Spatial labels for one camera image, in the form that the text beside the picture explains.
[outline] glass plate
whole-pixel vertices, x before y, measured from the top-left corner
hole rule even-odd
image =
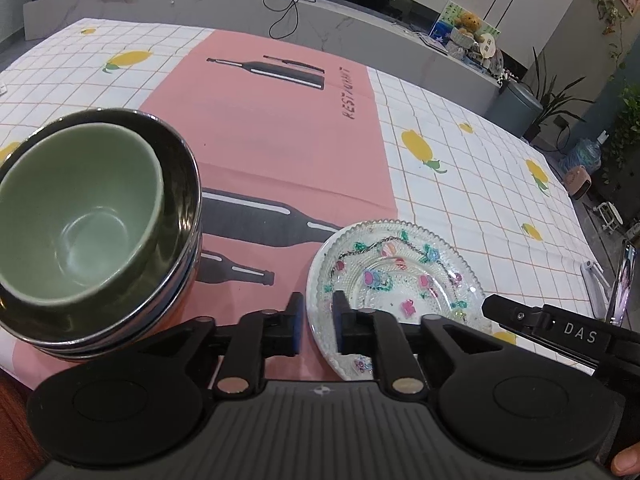
[[[307,317],[322,354],[345,380],[372,378],[370,359],[337,353],[331,302],[344,290],[352,308],[376,308],[400,322],[440,314],[490,334],[484,292],[463,258],[438,235],[399,220],[362,222],[318,251],[307,281]]]

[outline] circular black pad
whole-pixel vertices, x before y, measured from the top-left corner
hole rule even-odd
[[[170,360],[99,360],[44,381],[28,403],[42,447],[65,462],[121,466],[176,446],[202,414],[202,394]]]
[[[437,402],[462,443],[519,465],[593,458],[614,420],[612,396],[597,380],[515,346],[466,356]]]

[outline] white stool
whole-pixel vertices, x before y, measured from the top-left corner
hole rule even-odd
[[[613,234],[613,231],[618,227],[622,227],[622,217],[620,213],[616,209],[611,202],[603,202],[597,207],[593,208],[594,213],[598,213],[604,224],[602,225],[602,230],[609,230],[609,234]]]

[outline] finger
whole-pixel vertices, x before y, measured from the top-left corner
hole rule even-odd
[[[640,473],[640,442],[620,451],[611,462],[611,471],[617,476]]]

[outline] trash can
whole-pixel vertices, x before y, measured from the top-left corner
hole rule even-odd
[[[520,138],[541,111],[542,105],[529,89],[509,79],[500,89],[500,95],[487,110],[484,118]]]

